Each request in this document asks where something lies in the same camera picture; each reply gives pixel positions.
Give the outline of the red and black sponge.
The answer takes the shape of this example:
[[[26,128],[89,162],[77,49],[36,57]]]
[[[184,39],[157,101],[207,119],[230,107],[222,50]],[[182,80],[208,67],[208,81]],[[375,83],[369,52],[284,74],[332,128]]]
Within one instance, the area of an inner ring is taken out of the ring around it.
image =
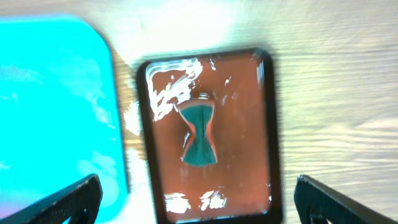
[[[180,117],[188,127],[181,160],[190,166],[205,167],[218,162],[212,136],[215,102],[197,98],[178,107]]]

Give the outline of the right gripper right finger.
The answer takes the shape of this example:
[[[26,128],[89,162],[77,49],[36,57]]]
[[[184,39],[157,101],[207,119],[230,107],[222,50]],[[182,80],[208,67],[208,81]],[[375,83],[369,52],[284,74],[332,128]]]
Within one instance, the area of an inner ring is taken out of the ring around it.
[[[397,224],[308,175],[297,177],[294,202],[307,224]]]

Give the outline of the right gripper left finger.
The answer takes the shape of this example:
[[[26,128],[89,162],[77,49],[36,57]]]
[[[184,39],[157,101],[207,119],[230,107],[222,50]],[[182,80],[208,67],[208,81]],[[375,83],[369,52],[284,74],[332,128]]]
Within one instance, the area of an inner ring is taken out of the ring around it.
[[[81,180],[1,220],[1,224],[93,224],[97,218],[102,186],[98,175]]]

